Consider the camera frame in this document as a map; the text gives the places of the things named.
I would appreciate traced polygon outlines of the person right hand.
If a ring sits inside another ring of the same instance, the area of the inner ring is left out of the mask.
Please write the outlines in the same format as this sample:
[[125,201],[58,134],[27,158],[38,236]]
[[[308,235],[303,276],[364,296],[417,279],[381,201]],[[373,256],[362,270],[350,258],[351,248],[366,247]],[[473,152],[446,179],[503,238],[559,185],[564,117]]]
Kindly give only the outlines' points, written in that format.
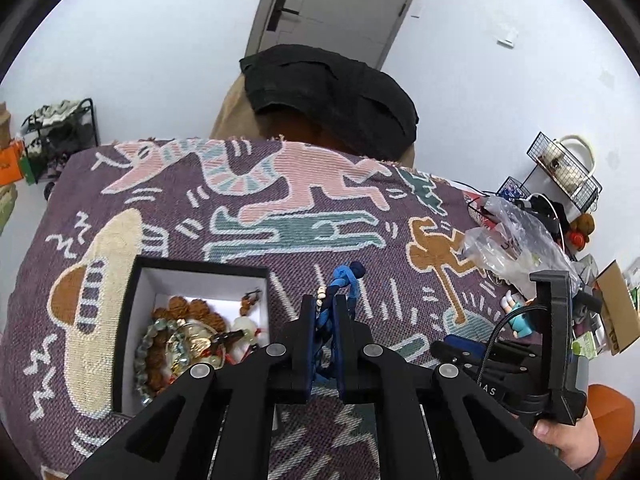
[[544,444],[557,448],[562,462],[573,470],[590,464],[600,448],[600,438],[590,411],[585,411],[575,425],[538,420],[533,434]]

